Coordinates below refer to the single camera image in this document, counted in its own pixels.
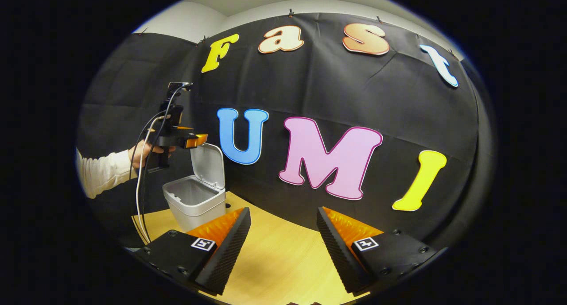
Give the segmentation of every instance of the gray bin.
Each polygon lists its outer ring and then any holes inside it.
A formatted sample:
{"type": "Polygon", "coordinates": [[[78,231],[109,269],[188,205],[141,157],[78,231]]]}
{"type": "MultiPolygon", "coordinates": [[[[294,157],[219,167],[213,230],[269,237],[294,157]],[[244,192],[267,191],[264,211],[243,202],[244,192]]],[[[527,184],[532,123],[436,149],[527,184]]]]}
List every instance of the gray bin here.
{"type": "Polygon", "coordinates": [[[163,194],[170,210],[184,231],[224,216],[225,166],[222,151],[204,143],[190,149],[195,175],[163,185],[163,194]]]}

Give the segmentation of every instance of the letter u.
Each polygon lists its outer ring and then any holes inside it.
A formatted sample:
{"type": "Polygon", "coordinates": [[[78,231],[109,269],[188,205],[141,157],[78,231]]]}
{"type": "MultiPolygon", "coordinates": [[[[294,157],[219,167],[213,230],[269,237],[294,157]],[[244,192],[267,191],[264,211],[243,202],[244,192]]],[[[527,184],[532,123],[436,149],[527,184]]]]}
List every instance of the letter u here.
{"type": "Polygon", "coordinates": [[[268,112],[261,109],[245,111],[245,119],[249,122],[249,147],[246,151],[234,145],[234,120],[238,111],[232,108],[221,108],[217,112],[219,119],[219,138],[221,149],[230,160],[239,164],[253,164],[260,158],[262,152],[262,127],[268,120],[268,112]]]}

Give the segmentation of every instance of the pink letter m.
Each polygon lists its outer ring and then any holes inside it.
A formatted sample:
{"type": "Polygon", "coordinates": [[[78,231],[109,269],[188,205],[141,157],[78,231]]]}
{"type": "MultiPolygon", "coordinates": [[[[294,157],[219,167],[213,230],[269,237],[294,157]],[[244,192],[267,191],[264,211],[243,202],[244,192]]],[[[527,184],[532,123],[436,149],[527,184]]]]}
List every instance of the pink letter m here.
{"type": "Polygon", "coordinates": [[[382,143],[382,135],[372,129],[353,127],[346,131],[337,144],[326,151],[317,123],[309,118],[290,117],[284,124],[289,130],[289,150],[281,180],[301,185],[301,164],[305,165],[311,187],[317,189],[337,170],[332,183],[325,190],[347,200],[362,198],[362,180],[374,148],[382,143]]]}

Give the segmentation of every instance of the person's arm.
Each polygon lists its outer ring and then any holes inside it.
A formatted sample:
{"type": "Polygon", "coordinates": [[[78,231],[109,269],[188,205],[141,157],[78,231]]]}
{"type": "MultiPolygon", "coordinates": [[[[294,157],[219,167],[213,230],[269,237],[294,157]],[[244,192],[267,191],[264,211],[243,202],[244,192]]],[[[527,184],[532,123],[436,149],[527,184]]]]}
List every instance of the person's arm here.
{"type": "MultiPolygon", "coordinates": [[[[83,158],[77,150],[77,170],[79,180],[87,198],[94,199],[105,190],[114,188],[128,180],[130,171],[129,150],[112,152],[101,158],[83,158]]],[[[137,178],[132,168],[132,178],[137,178]]]]}
{"type": "MultiPolygon", "coordinates": [[[[130,150],[124,150],[118,153],[112,152],[108,156],[95,159],[83,158],[79,150],[75,149],[75,152],[77,152],[77,172],[87,197],[94,199],[103,191],[128,181],[132,155],[134,155],[132,162],[132,178],[137,178],[136,169],[140,167],[140,157],[143,167],[146,164],[146,156],[148,156],[151,149],[149,143],[146,143],[145,147],[143,147],[143,145],[144,141],[142,140],[136,147],[132,147],[130,150]]],[[[173,151],[175,151],[175,147],[170,147],[169,156],[171,156],[171,152],[173,151]]],[[[163,153],[163,149],[156,146],[153,152],[161,154],[163,153]]]]}

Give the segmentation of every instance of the trash bin lid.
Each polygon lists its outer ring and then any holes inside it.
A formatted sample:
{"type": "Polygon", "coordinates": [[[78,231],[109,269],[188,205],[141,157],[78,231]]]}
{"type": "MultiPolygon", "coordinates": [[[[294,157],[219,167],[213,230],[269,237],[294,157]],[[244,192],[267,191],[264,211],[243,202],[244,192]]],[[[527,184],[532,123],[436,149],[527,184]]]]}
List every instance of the trash bin lid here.
{"type": "Polygon", "coordinates": [[[225,165],[221,149],[214,144],[205,142],[190,151],[195,176],[206,184],[224,189],[225,165]]]}

